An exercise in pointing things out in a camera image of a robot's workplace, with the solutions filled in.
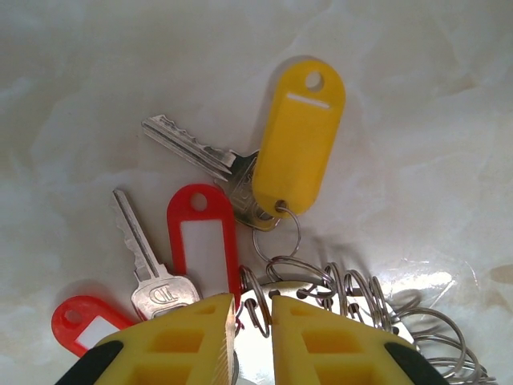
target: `marble surface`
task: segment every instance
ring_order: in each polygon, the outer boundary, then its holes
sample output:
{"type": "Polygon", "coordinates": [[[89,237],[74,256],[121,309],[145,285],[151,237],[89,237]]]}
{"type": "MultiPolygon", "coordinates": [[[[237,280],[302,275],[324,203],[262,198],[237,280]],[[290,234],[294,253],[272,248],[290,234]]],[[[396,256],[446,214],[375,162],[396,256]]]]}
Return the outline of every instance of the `marble surface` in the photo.
{"type": "MultiPolygon", "coordinates": [[[[50,317],[93,293],[131,311],[125,187],[159,256],[165,208],[212,180],[145,137],[166,113],[205,143],[259,147],[273,74],[309,55],[345,81],[299,257],[367,269],[387,295],[422,290],[513,383],[513,2],[5,0],[0,5],[0,372],[51,384],[76,360],[50,317]]],[[[250,232],[240,261],[263,275],[250,232]]],[[[286,253],[293,223],[261,234],[286,253]]]]}

